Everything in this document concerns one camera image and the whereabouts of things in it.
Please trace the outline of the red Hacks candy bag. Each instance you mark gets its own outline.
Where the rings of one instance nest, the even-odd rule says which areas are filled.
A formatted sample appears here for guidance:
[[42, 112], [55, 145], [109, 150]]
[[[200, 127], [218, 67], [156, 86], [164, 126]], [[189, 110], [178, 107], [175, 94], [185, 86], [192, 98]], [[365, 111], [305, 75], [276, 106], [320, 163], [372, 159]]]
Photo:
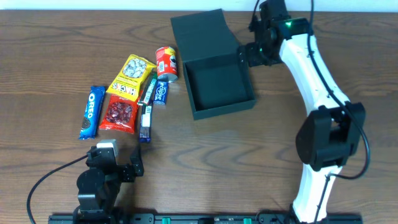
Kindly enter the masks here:
[[138, 109], [139, 105], [136, 101], [131, 101], [118, 95], [111, 95], [99, 129], [117, 130], [134, 134], [136, 132]]

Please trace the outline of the dark green box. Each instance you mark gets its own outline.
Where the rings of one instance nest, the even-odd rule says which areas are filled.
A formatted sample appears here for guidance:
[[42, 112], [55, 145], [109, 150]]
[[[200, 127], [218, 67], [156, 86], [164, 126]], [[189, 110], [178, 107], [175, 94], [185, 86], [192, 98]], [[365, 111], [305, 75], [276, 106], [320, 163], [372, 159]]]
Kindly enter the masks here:
[[195, 120], [254, 107], [245, 54], [222, 10], [171, 18]]

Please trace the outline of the yellow Hacks candy bag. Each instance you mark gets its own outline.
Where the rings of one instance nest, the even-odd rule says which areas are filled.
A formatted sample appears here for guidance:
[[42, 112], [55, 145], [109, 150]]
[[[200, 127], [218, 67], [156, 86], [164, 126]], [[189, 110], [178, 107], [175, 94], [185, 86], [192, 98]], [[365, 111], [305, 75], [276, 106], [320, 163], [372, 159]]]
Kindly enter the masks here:
[[139, 97], [141, 84], [154, 68], [155, 64], [146, 58], [131, 54], [106, 92], [136, 101]]

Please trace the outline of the red Pringles can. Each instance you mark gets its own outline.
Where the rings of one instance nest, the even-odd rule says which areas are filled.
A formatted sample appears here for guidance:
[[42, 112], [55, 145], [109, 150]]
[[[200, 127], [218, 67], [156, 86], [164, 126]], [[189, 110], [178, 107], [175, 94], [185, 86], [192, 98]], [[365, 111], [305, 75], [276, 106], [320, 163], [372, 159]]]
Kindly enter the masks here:
[[178, 79], [177, 59], [175, 50], [169, 46], [156, 50], [157, 76], [158, 80], [172, 83]]

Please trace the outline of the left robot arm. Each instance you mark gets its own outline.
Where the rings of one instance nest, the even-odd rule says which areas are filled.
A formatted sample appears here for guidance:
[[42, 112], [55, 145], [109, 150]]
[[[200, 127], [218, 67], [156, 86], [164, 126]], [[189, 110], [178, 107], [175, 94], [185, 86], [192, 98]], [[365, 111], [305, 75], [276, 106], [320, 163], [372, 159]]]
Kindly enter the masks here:
[[129, 223], [130, 215], [114, 206], [124, 182], [144, 175], [141, 146], [130, 155], [130, 163], [119, 165], [112, 147], [93, 146], [87, 152], [84, 171], [77, 179], [80, 205], [73, 212], [73, 223]]

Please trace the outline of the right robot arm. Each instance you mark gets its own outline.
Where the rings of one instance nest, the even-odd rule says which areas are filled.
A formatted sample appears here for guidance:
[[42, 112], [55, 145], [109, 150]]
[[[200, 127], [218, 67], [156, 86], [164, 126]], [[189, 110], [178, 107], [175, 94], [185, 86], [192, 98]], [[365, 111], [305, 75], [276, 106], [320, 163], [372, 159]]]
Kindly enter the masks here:
[[249, 23], [254, 41], [238, 52], [250, 67], [283, 63], [303, 98], [307, 117], [295, 138], [303, 169], [296, 198], [285, 214], [271, 213], [279, 223], [358, 223], [356, 215], [328, 215], [328, 198], [342, 169], [363, 142], [363, 168], [368, 170], [371, 150], [363, 129], [366, 112], [352, 103], [334, 81], [318, 49], [313, 17], [293, 18], [281, 0], [257, 1]]

